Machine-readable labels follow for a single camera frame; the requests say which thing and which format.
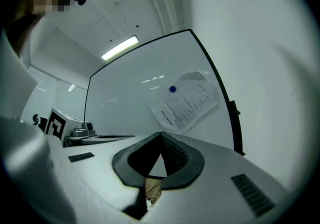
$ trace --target ceiling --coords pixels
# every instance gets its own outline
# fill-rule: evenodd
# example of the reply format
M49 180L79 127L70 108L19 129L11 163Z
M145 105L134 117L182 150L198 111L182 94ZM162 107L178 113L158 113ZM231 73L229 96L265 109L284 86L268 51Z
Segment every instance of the ceiling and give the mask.
M30 64L86 89L90 75L110 61L101 56L119 43L135 35L141 45L186 27L180 0L87 0L82 6L73 3L68 11L47 13L36 27L30 39ZM83 62L87 70L82 73ZM63 72L53 63L63 64L66 69L77 64L81 68Z

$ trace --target paper sheet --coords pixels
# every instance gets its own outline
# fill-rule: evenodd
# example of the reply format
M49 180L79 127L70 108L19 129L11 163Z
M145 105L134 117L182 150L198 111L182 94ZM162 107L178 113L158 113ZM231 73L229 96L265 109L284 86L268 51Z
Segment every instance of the paper sheet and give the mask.
M218 88L198 71L184 74L172 86L175 92L169 86L150 106L165 131L185 133L218 104Z

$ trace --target blue magnet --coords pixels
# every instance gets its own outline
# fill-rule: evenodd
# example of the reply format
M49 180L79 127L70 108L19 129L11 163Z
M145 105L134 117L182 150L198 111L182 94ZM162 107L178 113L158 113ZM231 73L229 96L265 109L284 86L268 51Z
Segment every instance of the blue magnet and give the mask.
M174 93L176 91L176 87L175 86L171 86L170 87L170 92Z

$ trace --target black vent grille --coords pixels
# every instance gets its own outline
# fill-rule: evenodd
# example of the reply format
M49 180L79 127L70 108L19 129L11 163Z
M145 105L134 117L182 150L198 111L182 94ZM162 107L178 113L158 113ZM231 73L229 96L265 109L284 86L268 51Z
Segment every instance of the black vent grille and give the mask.
M257 217L263 215L275 206L245 174L231 177L231 180Z
M68 156L68 158L69 158L70 162L73 163L73 162L81 161L81 160L84 160L87 158L92 158L94 156L95 156L94 154L89 152L89 153L84 153L84 154L77 154L77 155Z

